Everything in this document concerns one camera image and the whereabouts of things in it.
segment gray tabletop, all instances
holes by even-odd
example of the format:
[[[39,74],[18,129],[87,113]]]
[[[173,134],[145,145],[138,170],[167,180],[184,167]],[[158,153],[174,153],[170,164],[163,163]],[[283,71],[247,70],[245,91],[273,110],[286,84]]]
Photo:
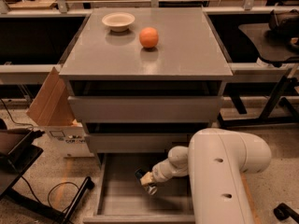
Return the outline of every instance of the gray tabletop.
[[[112,12],[135,16],[127,32],[112,33],[102,23]],[[139,42],[140,31],[148,26],[159,33],[159,43],[152,51]],[[232,72],[201,8],[147,7],[95,9],[60,75],[73,79],[220,79]]]

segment gray floor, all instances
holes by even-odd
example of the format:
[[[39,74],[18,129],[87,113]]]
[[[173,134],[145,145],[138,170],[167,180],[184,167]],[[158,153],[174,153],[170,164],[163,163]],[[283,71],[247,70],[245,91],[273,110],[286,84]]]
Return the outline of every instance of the gray floor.
[[[245,99],[249,108],[246,117],[256,117],[263,108],[266,99]],[[15,121],[19,123],[31,122],[25,114],[26,105],[9,105],[8,108]],[[229,100],[225,101],[221,113],[226,119],[238,117]],[[275,113],[281,114],[280,108]],[[11,122],[7,111],[0,109],[8,128],[16,125]],[[273,215],[273,208],[279,203],[286,203],[294,210],[299,209],[299,125],[272,125],[247,128],[235,128],[246,133],[254,133],[263,138],[272,150],[273,159],[267,170],[260,174],[246,175],[250,193],[254,201],[256,212],[262,224],[295,223],[290,218],[279,222]],[[43,154],[25,173],[24,177],[30,182],[36,196],[42,203],[47,204],[49,191],[62,182],[74,182],[80,185],[85,176],[90,176],[95,184],[99,180],[100,169],[94,158],[64,158],[60,150],[44,135],[35,141],[35,145],[44,149]],[[28,186],[23,180],[15,185],[15,190],[33,198]],[[76,189],[72,185],[62,185],[50,195],[50,203],[59,210],[64,210],[72,200]],[[98,190],[87,191],[79,204],[72,222],[82,223],[84,217],[91,217],[95,210]],[[19,207],[7,199],[0,201],[0,224],[8,223],[53,223],[25,208]]]

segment drawer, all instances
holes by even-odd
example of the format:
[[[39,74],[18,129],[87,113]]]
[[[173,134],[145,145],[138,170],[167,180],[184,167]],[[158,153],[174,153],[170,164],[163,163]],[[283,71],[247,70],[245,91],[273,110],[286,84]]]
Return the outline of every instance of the drawer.
[[[135,177],[137,169],[147,172],[165,158],[165,153],[107,154],[97,186],[95,215],[83,218],[83,223],[195,223],[187,176],[158,184],[153,196]]]
[[[115,133],[86,135],[91,153],[164,152],[175,144],[186,145],[189,136],[184,133]]]
[[[222,98],[212,97],[69,97],[77,120],[85,122],[214,121]]]

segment bowl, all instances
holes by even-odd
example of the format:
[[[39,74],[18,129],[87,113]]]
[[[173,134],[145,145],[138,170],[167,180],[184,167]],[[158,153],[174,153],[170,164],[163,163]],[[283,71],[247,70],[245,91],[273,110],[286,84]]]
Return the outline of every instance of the bowl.
[[[124,32],[129,28],[129,25],[132,24],[135,20],[135,17],[130,13],[125,12],[115,12],[107,14],[103,19],[102,23],[108,27],[113,32]]]

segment orange ball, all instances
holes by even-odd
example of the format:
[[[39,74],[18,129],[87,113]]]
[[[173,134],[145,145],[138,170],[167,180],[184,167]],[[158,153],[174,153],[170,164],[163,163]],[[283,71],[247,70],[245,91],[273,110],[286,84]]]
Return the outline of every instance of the orange ball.
[[[154,48],[159,41],[159,35],[156,29],[146,27],[139,34],[139,41],[145,49]]]

